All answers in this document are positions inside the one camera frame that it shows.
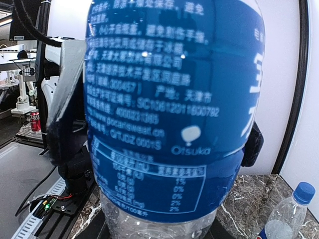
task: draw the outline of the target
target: bottle cap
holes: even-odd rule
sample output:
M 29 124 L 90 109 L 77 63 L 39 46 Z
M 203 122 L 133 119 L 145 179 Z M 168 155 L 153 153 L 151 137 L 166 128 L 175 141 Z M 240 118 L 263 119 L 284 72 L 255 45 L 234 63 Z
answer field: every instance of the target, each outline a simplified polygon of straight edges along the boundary
M 308 205 L 316 193 L 315 188 L 306 182 L 301 182 L 293 193 L 294 199 L 301 205 Z

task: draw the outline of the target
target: white wall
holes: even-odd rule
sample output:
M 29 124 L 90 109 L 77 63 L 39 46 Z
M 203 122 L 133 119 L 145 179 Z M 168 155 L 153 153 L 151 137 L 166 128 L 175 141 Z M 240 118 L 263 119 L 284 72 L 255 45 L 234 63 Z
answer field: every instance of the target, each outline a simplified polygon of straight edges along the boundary
M 53 0 L 48 36 L 85 39 L 87 15 L 92 0 Z
M 292 188 L 301 181 L 316 188 L 309 209 L 319 220 L 319 1 L 308 2 L 311 39 L 307 84 L 297 130 L 281 175 Z
M 23 44 L 24 50 L 36 50 L 37 47 L 37 41 L 36 40 L 28 40 L 28 41 L 17 41 L 18 45 Z
M 271 173 L 287 127 L 299 58 L 299 1 L 257 2 L 265 22 L 266 49 L 256 122 L 265 142 L 256 164 L 240 174 Z
M 11 24 L 0 26 L 0 39 L 9 40 Z

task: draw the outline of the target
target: red soda can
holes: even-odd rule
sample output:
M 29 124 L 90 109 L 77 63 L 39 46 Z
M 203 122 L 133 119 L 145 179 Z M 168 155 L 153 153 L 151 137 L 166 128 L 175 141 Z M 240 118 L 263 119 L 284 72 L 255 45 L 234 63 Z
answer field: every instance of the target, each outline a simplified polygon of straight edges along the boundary
M 39 110 L 33 110 L 30 112 L 30 122 L 33 132 L 38 132 L 41 130 Z

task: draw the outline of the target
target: water bottle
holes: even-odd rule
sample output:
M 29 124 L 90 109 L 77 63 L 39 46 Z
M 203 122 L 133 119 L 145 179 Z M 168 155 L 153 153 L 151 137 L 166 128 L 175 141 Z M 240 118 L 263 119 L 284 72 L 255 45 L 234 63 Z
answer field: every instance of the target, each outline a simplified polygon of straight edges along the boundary
M 315 192 L 311 184 L 301 182 L 291 197 L 282 200 L 273 209 L 257 239 L 294 239 L 305 220 L 307 205 Z
M 255 0 L 94 0 L 86 42 L 88 146 L 112 238 L 203 238 L 259 101 Z

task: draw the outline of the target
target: black frame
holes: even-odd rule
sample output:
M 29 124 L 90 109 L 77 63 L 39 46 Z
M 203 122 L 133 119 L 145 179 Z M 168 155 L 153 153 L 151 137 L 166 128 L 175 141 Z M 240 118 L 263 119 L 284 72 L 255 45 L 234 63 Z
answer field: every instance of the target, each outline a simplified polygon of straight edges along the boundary
M 298 73 L 293 103 L 289 115 L 286 132 L 281 144 L 272 174 L 280 173 L 287 157 L 296 130 L 306 85 L 309 54 L 309 11 L 308 0 L 299 0 L 300 10 L 300 48 Z
M 39 15 L 37 19 L 37 28 L 43 34 L 47 34 L 49 26 L 49 15 L 51 8 L 51 0 L 47 0 L 41 3 Z M 46 142 L 46 121 L 48 118 L 48 106 L 44 93 L 42 91 L 41 83 L 44 80 L 44 57 L 45 57 L 45 44 L 38 41 L 37 44 L 37 55 L 35 61 L 35 75 L 36 75 L 36 86 L 38 95 L 38 109 L 40 115 L 40 125 L 42 132 L 43 146 L 47 148 Z
M 0 10 L 12 12 L 13 11 L 12 0 L 1 0 L 0 1 Z
M 76 205 L 70 205 L 74 203 L 74 201 L 69 203 L 69 207 L 74 210 L 74 214 L 69 215 L 59 211 L 56 207 L 52 208 L 51 212 L 42 219 L 43 223 L 34 235 L 39 239 L 68 239 L 73 226 L 96 186 L 93 172 L 90 173 L 90 181 L 87 181 L 87 184 L 89 187 L 87 192 L 78 195 L 78 199 L 75 199 L 78 201 Z M 68 193 L 64 191 L 62 195 L 67 196 Z
M 36 20 L 39 15 L 40 6 L 43 5 L 41 0 L 22 0 L 24 7 L 30 16 L 33 25 L 36 25 Z M 16 40 L 36 40 L 28 30 L 23 27 L 21 20 L 19 19 L 17 12 L 13 9 L 12 15 L 12 22 L 10 26 L 10 34 L 9 40 L 16 41 Z M 23 36 L 23 39 L 15 39 L 15 37 Z

